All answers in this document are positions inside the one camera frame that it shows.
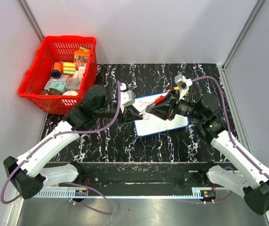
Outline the white blue-framed whiteboard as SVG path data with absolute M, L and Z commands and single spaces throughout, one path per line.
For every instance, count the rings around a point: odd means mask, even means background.
M 138 111 L 143 111 L 148 104 L 155 101 L 160 96 L 167 95 L 168 92 L 163 92 L 159 94 L 153 94 L 143 97 L 136 97 L 135 103 L 133 106 Z M 171 121 L 169 120 L 162 120 L 154 115 L 149 113 L 143 114 L 143 119 L 134 121 L 136 133 L 139 137 L 144 137 L 148 135 L 153 135 L 161 132 L 165 132 L 167 130 L 175 130 L 179 128 L 184 128 L 189 125 L 188 117 L 176 115 L 175 118 Z

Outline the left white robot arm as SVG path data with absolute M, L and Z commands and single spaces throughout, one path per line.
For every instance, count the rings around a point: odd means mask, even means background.
M 104 131 L 115 121 L 125 124 L 142 119 L 134 107 L 134 93 L 125 84 L 117 84 L 117 95 L 117 99 L 110 101 L 106 87 L 93 85 L 42 141 L 17 158 L 8 156 L 3 161 L 8 178 L 1 191 L 1 202 L 7 203 L 4 200 L 4 193 L 9 183 L 25 200 L 34 197 L 47 186 L 65 182 L 71 182 L 75 186 L 83 185 L 86 179 L 85 171 L 77 163 L 50 170 L 44 167 L 49 160 L 82 134 Z

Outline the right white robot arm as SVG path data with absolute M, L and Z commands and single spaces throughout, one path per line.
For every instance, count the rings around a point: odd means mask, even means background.
M 195 103 L 179 95 L 178 90 L 168 92 L 148 105 L 146 112 L 169 121 L 176 115 L 196 119 L 200 138 L 220 151 L 240 172 L 236 175 L 209 163 L 198 174 L 199 184 L 220 185 L 241 196 L 253 212 L 264 215 L 269 210 L 269 168 L 247 151 L 217 117 L 221 106 L 215 95 L 206 93 Z

